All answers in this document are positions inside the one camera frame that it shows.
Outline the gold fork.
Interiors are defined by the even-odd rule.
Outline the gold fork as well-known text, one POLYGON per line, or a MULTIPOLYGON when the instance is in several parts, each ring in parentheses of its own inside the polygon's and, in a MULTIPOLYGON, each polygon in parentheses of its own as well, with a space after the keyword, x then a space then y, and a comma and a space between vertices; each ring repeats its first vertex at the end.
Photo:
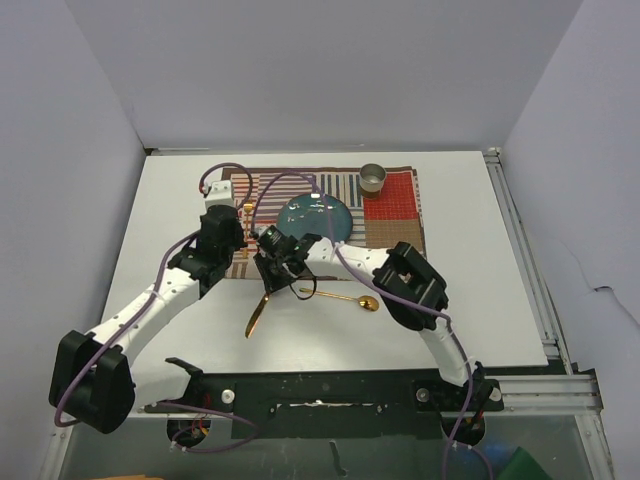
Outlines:
POLYGON ((245 242, 246 242, 246 246, 243 248, 243 251, 242 251, 243 259, 247 259, 249 257, 249 242, 251 239, 250 222, 251 222, 252 211, 253 211, 252 202, 247 202, 243 205, 244 234, 245 234, 245 242))

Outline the gold knife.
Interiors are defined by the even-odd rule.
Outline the gold knife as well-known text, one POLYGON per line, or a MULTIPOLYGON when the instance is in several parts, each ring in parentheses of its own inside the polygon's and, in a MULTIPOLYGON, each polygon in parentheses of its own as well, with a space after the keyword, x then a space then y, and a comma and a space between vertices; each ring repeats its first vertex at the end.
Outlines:
POLYGON ((251 314, 249 321, 246 325, 245 328, 245 338, 249 339, 253 332, 255 331, 255 328, 260 320, 260 317, 266 307, 266 305, 268 304, 270 299, 270 295, 268 293, 265 293, 261 300, 259 301, 258 305, 256 306, 255 310, 253 311, 253 313, 251 314))

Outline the blue ceramic plate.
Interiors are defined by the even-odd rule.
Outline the blue ceramic plate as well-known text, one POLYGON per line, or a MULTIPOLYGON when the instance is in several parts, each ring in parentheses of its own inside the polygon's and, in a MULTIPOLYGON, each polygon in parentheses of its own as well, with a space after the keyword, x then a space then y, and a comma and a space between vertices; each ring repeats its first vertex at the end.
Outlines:
POLYGON ((353 231, 353 217, 347 206, 327 195, 325 207, 317 193, 303 194, 289 200, 280 210, 276 227, 286 236, 301 239, 305 234, 329 237, 328 215, 336 241, 347 241, 353 231))

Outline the gold spoon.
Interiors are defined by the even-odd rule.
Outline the gold spoon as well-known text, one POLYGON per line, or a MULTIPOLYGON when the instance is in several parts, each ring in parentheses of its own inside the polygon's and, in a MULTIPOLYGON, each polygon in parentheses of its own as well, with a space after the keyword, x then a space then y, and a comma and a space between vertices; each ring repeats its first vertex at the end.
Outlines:
POLYGON ((340 299, 340 300, 354 302, 354 303, 357 303, 362 309, 364 309, 366 311, 370 311, 370 312, 376 312, 380 308, 380 304, 379 304, 378 300, 376 298, 374 298, 373 296, 369 296, 369 295, 361 295, 361 296, 358 296, 358 297, 351 297, 351 296, 339 295, 339 294, 335 294, 335 293, 321 292, 321 291, 318 291, 318 290, 312 291, 309 288, 299 288, 298 292, 299 293, 309 293, 309 294, 319 295, 319 296, 323 296, 323 297, 327 297, 327 298, 334 298, 334 299, 340 299))

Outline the patchwork striped cloth placemat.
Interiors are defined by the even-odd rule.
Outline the patchwork striped cloth placemat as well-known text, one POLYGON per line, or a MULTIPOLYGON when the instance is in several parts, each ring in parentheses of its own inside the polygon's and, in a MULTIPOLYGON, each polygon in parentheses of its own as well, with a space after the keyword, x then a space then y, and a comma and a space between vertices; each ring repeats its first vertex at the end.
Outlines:
MULTIPOLYGON (((257 200, 267 183, 283 168, 248 168, 253 179, 250 201, 257 200)), ((425 253, 424 228, 421 217, 418 175, 408 166, 387 170, 387 177, 378 198, 365 198, 359 189, 359 170, 356 168, 311 168, 301 170, 313 177, 327 197, 340 200, 351 215, 351 233, 346 240, 338 233, 338 213, 331 214, 336 241, 367 248, 390 248, 397 242, 410 243, 421 253, 425 253)), ((238 168, 224 167, 222 180, 231 180, 234 198, 238 203, 248 191, 246 174, 238 168)), ((256 228, 276 224, 285 204, 298 194, 311 193, 311 185, 299 177, 285 177, 272 186, 261 201, 256 220, 256 228)), ((233 265, 226 278, 235 280, 260 280, 253 255, 257 252, 254 240, 249 241, 248 256, 234 254, 233 265)))

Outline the beige metal cup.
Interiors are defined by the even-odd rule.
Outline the beige metal cup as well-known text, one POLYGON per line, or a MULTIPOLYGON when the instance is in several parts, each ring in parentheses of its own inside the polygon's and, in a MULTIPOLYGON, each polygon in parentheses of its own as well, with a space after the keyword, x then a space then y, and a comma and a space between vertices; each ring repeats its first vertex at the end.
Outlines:
POLYGON ((387 177, 386 170, 375 163, 363 165, 359 171, 359 190, 363 197, 375 199, 380 196, 387 177))

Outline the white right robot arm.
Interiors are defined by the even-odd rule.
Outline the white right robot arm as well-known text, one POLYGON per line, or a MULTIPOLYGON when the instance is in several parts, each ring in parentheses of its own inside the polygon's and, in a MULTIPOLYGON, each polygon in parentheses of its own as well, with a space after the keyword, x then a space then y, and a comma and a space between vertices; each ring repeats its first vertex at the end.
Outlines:
POLYGON ((262 227, 252 237, 257 246, 254 260, 268 292, 308 278, 362 283, 381 296, 398 324, 420 335, 447 382, 448 402, 466 409, 478 401, 481 386, 473 377, 477 363, 464 350, 446 313, 446 281, 411 244, 369 249, 317 234, 287 236, 274 226, 262 227))

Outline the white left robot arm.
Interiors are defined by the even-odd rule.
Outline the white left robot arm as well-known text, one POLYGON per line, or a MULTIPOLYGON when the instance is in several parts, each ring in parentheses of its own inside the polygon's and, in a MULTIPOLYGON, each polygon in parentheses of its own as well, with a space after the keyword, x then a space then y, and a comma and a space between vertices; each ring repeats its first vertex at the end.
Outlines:
POLYGON ((137 356, 224 278, 234 254, 245 246, 237 209, 210 206, 200 216, 200 229, 165 252, 150 287, 89 332, 67 333, 57 347, 49 390, 54 424, 116 430, 135 405, 139 387, 131 366, 137 356))

